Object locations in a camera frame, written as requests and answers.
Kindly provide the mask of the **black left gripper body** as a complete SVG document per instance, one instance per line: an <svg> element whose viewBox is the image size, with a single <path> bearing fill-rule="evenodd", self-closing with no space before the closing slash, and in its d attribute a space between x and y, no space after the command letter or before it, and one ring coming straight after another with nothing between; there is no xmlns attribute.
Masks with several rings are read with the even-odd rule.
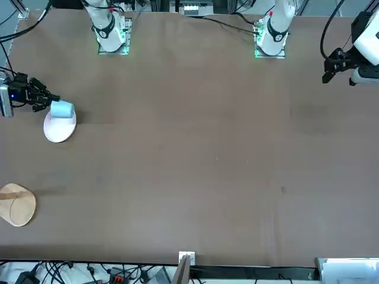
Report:
<svg viewBox="0 0 379 284"><path fill-rule="evenodd" d="M360 52L355 48L351 47L348 51L341 52L342 71L349 69L354 69L360 64Z"/></svg>

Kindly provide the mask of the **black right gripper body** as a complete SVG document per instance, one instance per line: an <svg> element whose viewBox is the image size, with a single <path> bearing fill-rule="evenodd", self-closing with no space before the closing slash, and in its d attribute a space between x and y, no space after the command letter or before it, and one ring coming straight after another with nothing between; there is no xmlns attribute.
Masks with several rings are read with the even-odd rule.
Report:
<svg viewBox="0 0 379 284"><path fill-rule="evenodd" d="M11 105L13 107L23 107L24 105L31 105L31 102L27 95L28 89L28 83L13 82L11 84Z"/></svg>

